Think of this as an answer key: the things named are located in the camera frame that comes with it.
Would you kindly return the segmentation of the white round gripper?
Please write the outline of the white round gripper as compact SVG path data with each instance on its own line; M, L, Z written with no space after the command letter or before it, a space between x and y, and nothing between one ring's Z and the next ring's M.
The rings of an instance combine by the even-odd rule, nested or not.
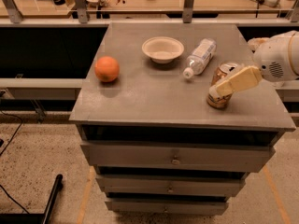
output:
M256 87L264 78L270 82L282 82L299 78L299 32L252 38L249 48L255 52L257 66L241 65L209 88L214 99L232 95Z

